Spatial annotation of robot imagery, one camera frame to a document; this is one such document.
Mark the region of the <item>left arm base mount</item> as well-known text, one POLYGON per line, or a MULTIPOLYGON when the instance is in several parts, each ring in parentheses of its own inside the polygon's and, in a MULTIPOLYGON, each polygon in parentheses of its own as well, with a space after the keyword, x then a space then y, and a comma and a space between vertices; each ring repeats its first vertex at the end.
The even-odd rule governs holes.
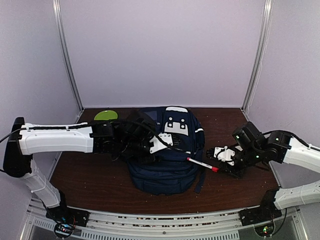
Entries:
POLYGON ((45 208, 46 217, 55 222, 53 233, 59 239, 70 237, 76 227, 86 227, 90 213, 86 210, 80 210, 67 207, 65 211, 61 208, 45 208))

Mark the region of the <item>red capped marker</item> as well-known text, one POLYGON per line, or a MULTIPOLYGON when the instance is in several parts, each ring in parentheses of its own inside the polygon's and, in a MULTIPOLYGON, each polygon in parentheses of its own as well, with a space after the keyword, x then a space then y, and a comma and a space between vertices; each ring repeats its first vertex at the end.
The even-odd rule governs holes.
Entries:
POLYGON ((212 172, 217 173, 217 172, 219 171, 219 168, 218 168, 218 167, 215 167, 215 166, 209 165, 209 164, 207 164, 207 163, 204 163, 204 162, 195 160, 195 159, 193 159, 193 158, 188 157, 187 160, 188 160, 189 162, 195 163, 195 164, 200 165, 200 166, 202 166, 202 167, 208 168, 208 169, 210 169, 212 172))

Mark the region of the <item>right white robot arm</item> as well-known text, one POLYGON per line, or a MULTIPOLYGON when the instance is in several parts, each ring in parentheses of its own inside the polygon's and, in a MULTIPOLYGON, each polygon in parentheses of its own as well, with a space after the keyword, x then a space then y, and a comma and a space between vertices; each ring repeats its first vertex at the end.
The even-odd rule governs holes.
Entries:
POLYGON ((240 178, 257 164, 271 164, 279 187, 268 190, 256 210, 259 220, 268 220, 276 210, 320 201, 320 149, 286 130, 261 132, 252 122, 237 128, 234 145, 214 147, 219 171, 240 178))

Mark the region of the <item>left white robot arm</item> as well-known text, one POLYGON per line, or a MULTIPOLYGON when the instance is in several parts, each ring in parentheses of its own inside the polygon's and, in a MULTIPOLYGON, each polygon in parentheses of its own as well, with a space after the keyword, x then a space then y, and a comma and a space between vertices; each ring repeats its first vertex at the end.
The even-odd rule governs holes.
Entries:
POLYGON ((22 181, 61 222, 72 218, 61 190, 53 186, 35 159, 58 152, 151 157, 172 143, 171 135, 157 133, 156 124, 144 113, 135 118, 96 119, 76 124, 32 124, 17 117, 6 141, 3 170, 22 181))

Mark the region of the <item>navy blue backpack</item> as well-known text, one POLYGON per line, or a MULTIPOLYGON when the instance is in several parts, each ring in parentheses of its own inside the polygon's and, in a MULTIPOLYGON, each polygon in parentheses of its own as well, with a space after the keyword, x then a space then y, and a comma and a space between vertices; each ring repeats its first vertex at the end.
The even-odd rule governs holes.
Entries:
POLYGON ((173 195, 187 191, 198 181, 194 192, 200 193, 205 168, 188 160, 203 159, 205 132, 200 121, 190 110, 179 106, 144 107, 140 112, 153 120, 156 133, 178 137, 177 148, 181 151, 162 149, 154 153, 155 161, 151 163, 132 157, 126 160, 134 186, 153 195, 173 195))

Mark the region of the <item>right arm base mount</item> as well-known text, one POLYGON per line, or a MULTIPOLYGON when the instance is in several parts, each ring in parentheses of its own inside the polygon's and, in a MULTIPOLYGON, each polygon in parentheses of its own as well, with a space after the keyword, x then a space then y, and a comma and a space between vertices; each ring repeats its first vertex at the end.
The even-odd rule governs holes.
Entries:
POLYGON ((245 208, 238 212, 242 226, 253 225, 255 233, 262 238, 273 236, 276 230, 275 219, 283 214, 281 210, 269 206, 245 208))

